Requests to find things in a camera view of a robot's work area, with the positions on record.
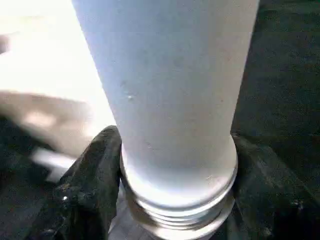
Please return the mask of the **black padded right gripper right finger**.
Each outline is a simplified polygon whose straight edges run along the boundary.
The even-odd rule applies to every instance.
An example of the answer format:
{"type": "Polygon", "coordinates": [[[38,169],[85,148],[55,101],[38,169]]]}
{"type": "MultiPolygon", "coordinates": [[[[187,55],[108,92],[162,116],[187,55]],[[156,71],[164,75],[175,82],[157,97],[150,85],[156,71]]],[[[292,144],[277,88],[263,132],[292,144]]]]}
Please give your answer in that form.
{"type": "Polygon", "coordinates": [[[320,203],[264,144],[233,136],[238,172],[233,185],[237,224],[249,240],[318,240],[320,203]]]}

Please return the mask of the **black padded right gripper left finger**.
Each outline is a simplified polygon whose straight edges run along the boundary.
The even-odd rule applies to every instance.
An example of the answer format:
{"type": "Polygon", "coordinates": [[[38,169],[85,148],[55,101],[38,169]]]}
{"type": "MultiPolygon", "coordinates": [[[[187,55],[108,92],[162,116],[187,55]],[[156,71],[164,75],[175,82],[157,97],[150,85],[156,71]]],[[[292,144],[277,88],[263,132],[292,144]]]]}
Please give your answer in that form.
{"type": "Polygon", "coordinates": [[[63,175],[30,229],[32,240],[106,240],[120,185],[122,140],[103,129],[63,175]]]}

